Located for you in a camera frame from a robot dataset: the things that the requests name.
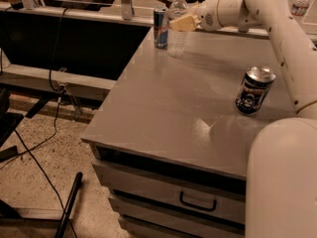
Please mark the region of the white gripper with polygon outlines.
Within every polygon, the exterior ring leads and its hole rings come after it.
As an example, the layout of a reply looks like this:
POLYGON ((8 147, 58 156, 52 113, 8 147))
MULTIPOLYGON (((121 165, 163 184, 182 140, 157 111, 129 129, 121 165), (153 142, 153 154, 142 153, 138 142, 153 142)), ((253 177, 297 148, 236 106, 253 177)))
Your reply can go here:
POLYGON ((178 32, 195 31, 199 25, 205 31, 215 31, 222 28, 219 21, 218 5, 220 0, 205 0, 195 5, 191 12, 172 20, 170 27, 178 32))

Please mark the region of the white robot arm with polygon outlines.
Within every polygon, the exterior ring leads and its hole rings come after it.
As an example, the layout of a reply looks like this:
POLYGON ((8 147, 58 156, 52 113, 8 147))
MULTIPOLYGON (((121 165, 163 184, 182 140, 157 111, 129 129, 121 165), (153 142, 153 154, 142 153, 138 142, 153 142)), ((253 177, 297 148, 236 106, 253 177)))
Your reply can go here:
POLYGON ((268 34, 292 110, 252 143, 245 238, 317 238, 317 50, 288 0, 205 0, 171 21, 177 31, 254 24, 268 34))

